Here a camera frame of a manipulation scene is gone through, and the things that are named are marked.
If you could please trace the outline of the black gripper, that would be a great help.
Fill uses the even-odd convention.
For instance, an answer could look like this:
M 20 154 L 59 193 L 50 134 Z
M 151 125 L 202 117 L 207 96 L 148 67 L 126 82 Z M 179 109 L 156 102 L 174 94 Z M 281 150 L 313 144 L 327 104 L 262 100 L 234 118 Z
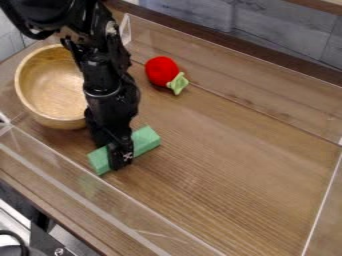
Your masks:
M 134 159 L 131 120 L 139 112 L 140 91 L 135 81 L 124 79 L 114 89 L 91 87 L 84 83 L 83 92 L 87 100 L 87 128 L 95 145 L 107 145 L 110 168 L 118 171 Z

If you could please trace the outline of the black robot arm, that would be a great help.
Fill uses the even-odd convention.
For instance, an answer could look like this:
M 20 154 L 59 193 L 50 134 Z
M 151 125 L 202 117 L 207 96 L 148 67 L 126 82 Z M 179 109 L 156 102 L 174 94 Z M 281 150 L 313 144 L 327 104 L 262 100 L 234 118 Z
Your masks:
M 103 0 L 0 0 L 0 9 L 28 38 L 59 36 L 83 74 L 92 140 L 107 150 L 110 168 L 124 168 L 134 159 L 131 121 L 140 91 L 128 72 L 131 54 Z

